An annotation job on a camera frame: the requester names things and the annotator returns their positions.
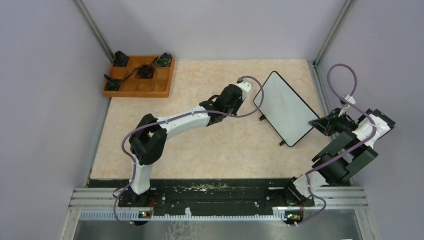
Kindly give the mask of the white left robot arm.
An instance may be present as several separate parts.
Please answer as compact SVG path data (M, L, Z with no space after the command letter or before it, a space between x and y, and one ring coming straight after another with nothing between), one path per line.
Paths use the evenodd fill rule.
M130 180L130 200L138 207L149 203L154 163L163 155L165 144L185 132L221 123L235 117L252 89L250 82L230 84L220 95L214 95L195 108L169 117L145 115L139 123L141 131L129 137L130 152L135 157L135 172Z

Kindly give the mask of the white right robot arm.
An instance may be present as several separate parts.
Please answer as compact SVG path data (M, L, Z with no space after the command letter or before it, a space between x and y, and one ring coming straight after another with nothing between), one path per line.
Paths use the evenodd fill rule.
M284 188L281 199L287 206L301 205L320 187L346 184L378 157L376 141L396 123L378 109L369 109L354 121L337 108L309 125L326 137L338 136L312 159L314 172L292 178Z

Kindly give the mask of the black framed whiteboard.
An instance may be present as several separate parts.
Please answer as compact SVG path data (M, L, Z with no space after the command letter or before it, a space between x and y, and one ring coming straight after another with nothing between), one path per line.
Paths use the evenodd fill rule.
M293 148L314 129L310 122L320 118L277 71L269 75L253 103L261 113L259 120L268 121L281 137L280 146Z

